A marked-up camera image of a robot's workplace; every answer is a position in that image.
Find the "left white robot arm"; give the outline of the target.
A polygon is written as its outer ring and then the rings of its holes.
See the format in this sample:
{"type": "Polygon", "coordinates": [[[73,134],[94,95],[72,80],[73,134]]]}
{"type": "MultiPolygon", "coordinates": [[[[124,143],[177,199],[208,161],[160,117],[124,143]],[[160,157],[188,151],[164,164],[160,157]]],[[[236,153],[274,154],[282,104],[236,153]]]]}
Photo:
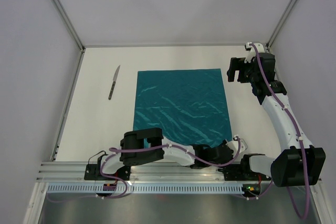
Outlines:
{"type": "Polygon", "coordinates": [[[118,180],[122,179],[118,170],[123,167],[160,160],[175,162],[191,169],[210,166],[222,168],[232,164],[239,155],[240,138],[235,136],[232,142],[237,143],[237,146],[230,146],[226,140],[215,147],[206,144],[182,145],[169,140],[158,127],[131,131],[124,134],[119,147],[109,148],[111,154],[101,158],[96,173],[104,180],[118,180]]]}

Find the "teal satin napkin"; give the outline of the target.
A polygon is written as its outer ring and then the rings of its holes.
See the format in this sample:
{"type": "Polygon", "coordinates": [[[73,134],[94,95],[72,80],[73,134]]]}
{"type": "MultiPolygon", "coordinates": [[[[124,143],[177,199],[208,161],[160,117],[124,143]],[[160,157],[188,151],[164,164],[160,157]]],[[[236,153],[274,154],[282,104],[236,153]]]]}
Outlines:
{"type": "Polygon", "coordinates": [[[134,130],[159,127],[182,145],[232,140],[220,69],[140,71],[136,88],[134,130]]]}

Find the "steel knife with dark handle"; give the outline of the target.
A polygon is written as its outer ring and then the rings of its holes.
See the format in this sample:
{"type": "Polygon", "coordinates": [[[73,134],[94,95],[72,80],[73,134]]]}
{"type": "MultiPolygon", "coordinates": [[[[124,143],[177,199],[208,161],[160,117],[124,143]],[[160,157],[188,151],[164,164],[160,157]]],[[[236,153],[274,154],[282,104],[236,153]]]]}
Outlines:
{"type": "Polygon", "coordinates": [[[115,73],[113,75],[113,78],[112,78],[112,85],[111,85],[111,89],[110,89],[110,92],[109,92],[109,96],[108,96],[108,100],[111,100],[112,98],[112,95],[113,95],[113,92],[114,92],[114,88],[115,88],[115,84],[117,82],[117,78],[118,78],[118,74],[119,74],[119,71],[120,71],[120,65],[116,68],[115,70],[115,73]]]}

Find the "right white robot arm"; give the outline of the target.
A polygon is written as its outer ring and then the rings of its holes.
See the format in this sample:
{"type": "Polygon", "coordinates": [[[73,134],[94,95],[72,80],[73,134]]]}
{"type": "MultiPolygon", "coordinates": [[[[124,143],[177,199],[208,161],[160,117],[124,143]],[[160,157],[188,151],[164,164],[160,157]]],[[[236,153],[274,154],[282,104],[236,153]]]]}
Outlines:
{"type": "Polygon", "coordinates": [[[315,185],[325,162],[325,151],[314,147],[297,123],[287,91],[275,78],[275,56],[262,52],[250,62],[232,58],[228,81],[250,83],[252,93],[267,112],[278,136],[281,153],[277,158],[264,154],[245,154],[239,172],[245,179],[258,173],[269,176],[278,187],[315,185]]]}

